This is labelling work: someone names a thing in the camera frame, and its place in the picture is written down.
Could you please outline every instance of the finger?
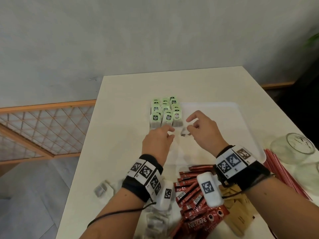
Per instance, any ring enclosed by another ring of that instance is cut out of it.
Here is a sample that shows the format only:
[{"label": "finger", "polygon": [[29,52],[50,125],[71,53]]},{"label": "finger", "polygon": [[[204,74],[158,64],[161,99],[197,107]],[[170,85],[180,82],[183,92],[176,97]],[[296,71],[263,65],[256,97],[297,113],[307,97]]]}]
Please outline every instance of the finger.
[{"label": "finger", "polygon": [[200,123],[200,120],[196,120],[196,121],[193,123],[194,128],[199,128],[199,123]]},{"label": "finger", "polygon": [[189,117],[187,117],[186,122],[191,122],[195,118],[201,119],[207,117],[204,113],[201,111],[196,111],[193,114],[191,114]]},{"label": "finger", "polygon": [[161,129],[164,131],[164,132],[173,132],[175,131],[175,128],[173,128],[172,126],[170,125],[164,125],[161,127]]},{"label": "finger", "polygon": [[174,137],[175,137],[174,134],[168,136],[167,141],[168,141],[168,144],[169,144],[169,145],[172,144],[172,142],[173,142],[173,140],[174,140]]},{"label": "finger", "polygon": [[194,136],[194,134],[196,134],[198,132],[197,128],[194,127],[193,125],[188,125],[187,126],[187,130],[189,131],[190,134],[192,134]]}]

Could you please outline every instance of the white wall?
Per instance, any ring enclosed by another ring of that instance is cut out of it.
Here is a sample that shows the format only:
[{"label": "white wall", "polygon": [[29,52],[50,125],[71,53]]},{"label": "white wall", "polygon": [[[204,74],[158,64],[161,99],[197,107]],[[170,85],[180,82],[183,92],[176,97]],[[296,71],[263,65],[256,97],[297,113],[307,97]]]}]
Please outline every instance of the white wall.
[{"label": "white wall", "polygon": [[318,31],[319,0],[0,0],[0,107],[95,99],[103,75],[243,65],[294,80]]}]

